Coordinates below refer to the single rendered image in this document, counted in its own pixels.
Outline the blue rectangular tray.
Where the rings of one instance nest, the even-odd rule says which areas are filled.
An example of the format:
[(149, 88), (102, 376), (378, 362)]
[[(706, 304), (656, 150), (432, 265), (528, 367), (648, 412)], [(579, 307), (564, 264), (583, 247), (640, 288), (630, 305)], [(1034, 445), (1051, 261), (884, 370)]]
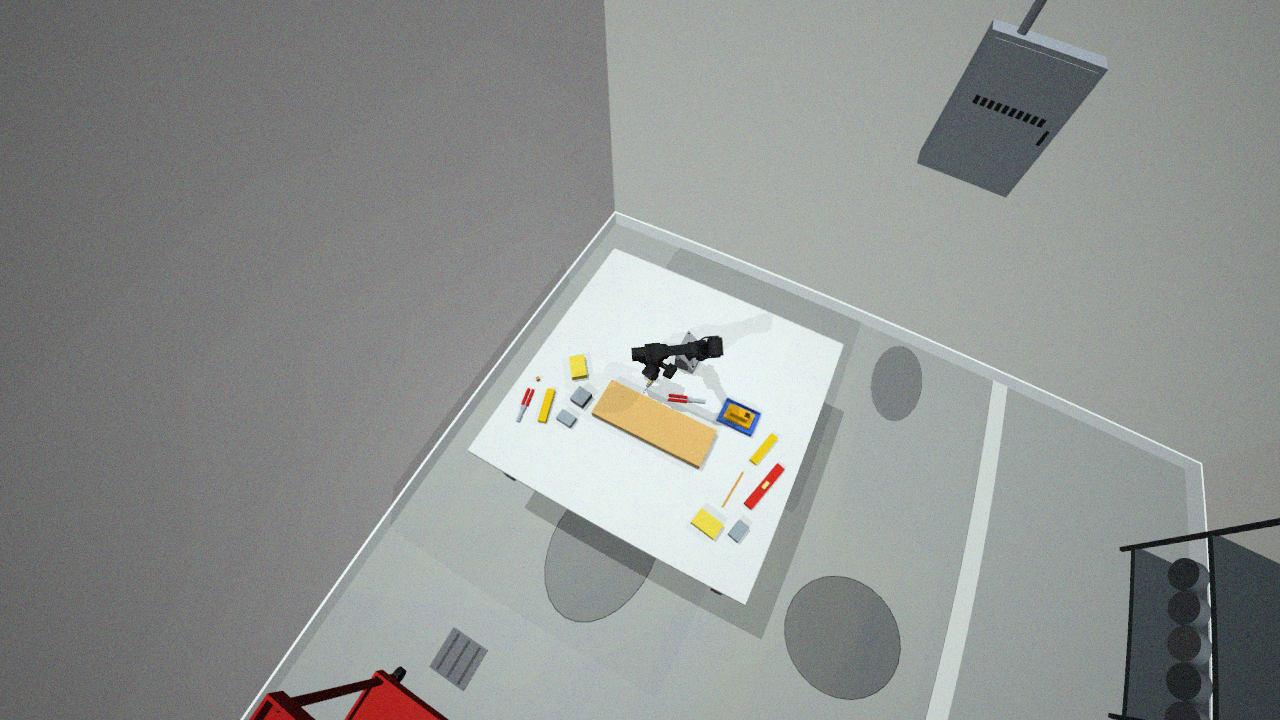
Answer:
[[(732, 405), (735, 405), (737, 407), (741, 407), (742, 410), (746, 410), (748, 413), (750, 411), (750, 413), (755, 414), (755, 416), (753, 418), (753, 421), (751, 421), (751, 425), (749, 427), (749, 429), (746, 429), (744, 427), (740, 427), (739, 424), (736, 424), (733, 421), (727, 421), (727, 420), (723, 419), (724, 413), (726, 413), (727, 407), (730, 406), (730, 404), (732, 404)], [(721, 410), (721, 415), (718, 416), (717, 421), (721, 423), (721, 424), (723, 424), (723, 425), (731, 427), (735, 430), (741, 432), (742, 434), (746, 434), (746, 436), (751, 437), (753, 432), (755, 430), (756, 423), (758, 423), (758, 420), (759, 420), (760, 416), (762, 416), (762, 413), (756, 411), (755, 409), (746, 407), (742, 404), (737, 404), (737, 402), (735, 402), (731, 398), (726, 398), (724, 400), (724, 405), (723, 405), (723, 407)]]

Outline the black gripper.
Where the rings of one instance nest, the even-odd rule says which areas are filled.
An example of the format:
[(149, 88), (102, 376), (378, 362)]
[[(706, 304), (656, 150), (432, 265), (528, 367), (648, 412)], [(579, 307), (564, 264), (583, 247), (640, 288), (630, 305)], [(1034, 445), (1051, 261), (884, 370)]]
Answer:
[[(666, 378), (671, 379), (675, 375), (675, 372), (677, 372), (677, 366), (675, 366), (671, 363), (669, 363), (669, 365), (667, 365), (666, 363), (663, 363), (663, 360), (664, 359), (662, 359), (660, 363), (652, 363), (652, 364), (663, 368), (666, 370), (666, 372), (663, 372), (663, 375)], [(637, 363), (643, 363), (643, 364), (648, 365), (646, 360), (637, 361)]]

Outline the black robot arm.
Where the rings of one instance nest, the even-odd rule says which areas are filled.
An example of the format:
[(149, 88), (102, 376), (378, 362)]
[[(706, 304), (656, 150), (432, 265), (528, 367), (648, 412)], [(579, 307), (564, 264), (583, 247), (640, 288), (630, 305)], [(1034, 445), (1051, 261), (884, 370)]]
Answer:
[[(708, 338), (708, 340), (705, 340)], [(652, 363), (660, 363), (662, 359), (667, 359), (675, 355), (685, 355), (689, 361), (696, 357), (699, 361), (704, 361), (708, 357), (721, 357), (724, 355), (723, 338), (719, 336), (707, 336), (695, 342), (689, 342), (687, 345), (660, 345), (650, 343), (644, 345), (644, 347), (631, 348), (632, 361), (646, 360), (648, 365), (643, 369), (643, 375), (646, 375), (650, 380), (657, 380), (659, 366)]]

